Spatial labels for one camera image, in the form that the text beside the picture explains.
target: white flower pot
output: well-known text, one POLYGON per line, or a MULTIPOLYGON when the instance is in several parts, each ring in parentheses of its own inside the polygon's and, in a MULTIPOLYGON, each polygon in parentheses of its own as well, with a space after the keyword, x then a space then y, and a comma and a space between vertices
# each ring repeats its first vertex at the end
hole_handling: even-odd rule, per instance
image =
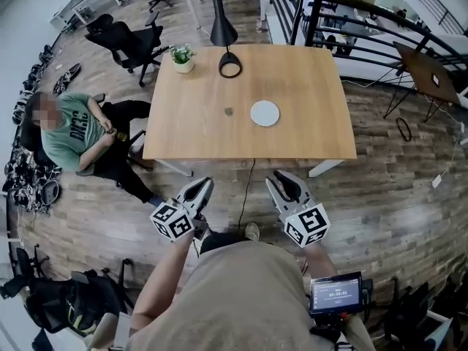
POLYGON ((192 71, 192 69, 195 66, 195 61, 193 60, 193 58, 191 58, 185 64, 177 64, 174 61, 173 61, 173 64, 174 64, 174 69, 176 70, 176 72, 185 74, 185 73, 188 73, 188 72, 192 71))

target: black lamp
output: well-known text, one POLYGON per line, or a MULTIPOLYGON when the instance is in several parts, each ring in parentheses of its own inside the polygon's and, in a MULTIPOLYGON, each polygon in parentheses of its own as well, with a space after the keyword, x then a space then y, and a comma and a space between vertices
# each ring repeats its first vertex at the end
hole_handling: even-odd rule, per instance
POLYGON ((237 40, 237 31, 231 25, 224 15, 224 7, 222 6, 222 0, 213 0, 214 3, 214 24, 211 30, 211 42, 218 47, 226 47, 226 53, 222 55, 219 61, 219 74, 224 78, 234 78, 242 73, 242 64, 238 57, 229 51, 229 46, 237 40), (226 64, 236 64, 239 67, 239 71, 234 75, 225 75, 222 73, 222 68, 226 64))

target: wooden tabletop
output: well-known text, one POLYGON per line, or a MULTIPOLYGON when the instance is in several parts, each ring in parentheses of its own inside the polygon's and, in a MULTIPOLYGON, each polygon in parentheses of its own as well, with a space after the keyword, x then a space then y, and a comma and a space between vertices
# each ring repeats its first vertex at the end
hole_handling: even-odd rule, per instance
POLYGON ((425 53, 416 52, 414 48, 407 45, 398 42, 393 42, 393 44, 420 93, 434 97, 441 102, 452 102, 460 105, 460 99, 453 87, 452 80, 440 62, 425 53), (432 80, 432 75, 439 79, 439 86, 432 80))
POLYGON ((356 158, 350 113, 329 50, 233 45, 244 70, 232 79, 218 73, 225 51, 197 49, 189 74, 177 73, 170 54, 163 56, 145 159, 356 158), (250 119, 260 100, 279 108, 272 127, 250 119))

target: black loop on floor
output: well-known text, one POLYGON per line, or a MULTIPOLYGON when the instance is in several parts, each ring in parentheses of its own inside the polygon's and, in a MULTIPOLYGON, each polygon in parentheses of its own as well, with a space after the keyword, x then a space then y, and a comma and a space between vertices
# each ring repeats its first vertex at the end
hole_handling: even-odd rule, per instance
POLYGON ((398 117, 398 118, 396 119, 396 126, 398 127, 398 130, 400 131, 400 134, 401 134, 401 136, 403 137, 403 139, 404 139, 406 142, 410 142, 411 139, 412 139, 412 135, 411 135, 411 129, 410 129, 410 127, 408 126, 407 122, 406 122, 404 119, 398 117), (409 136, 409 137, 407 137, 407 136, 403 133, 403 130, 401 130, 400 121, 402 121, 402 122, 404 123, 404 125, 406 126, 406 128, 407 128, 407 130, 408 130, 408 136, 409 136))

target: chair armrest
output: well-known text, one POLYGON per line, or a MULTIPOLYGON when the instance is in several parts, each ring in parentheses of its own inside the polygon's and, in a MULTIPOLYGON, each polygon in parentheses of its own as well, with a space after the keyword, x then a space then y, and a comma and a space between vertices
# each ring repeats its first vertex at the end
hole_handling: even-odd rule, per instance
POLYGON ((149 16, 148 20, 145 23, 145 26, 154 25, 154 21, 158 18, 159 10, 157 12, 152 12, 149 16))

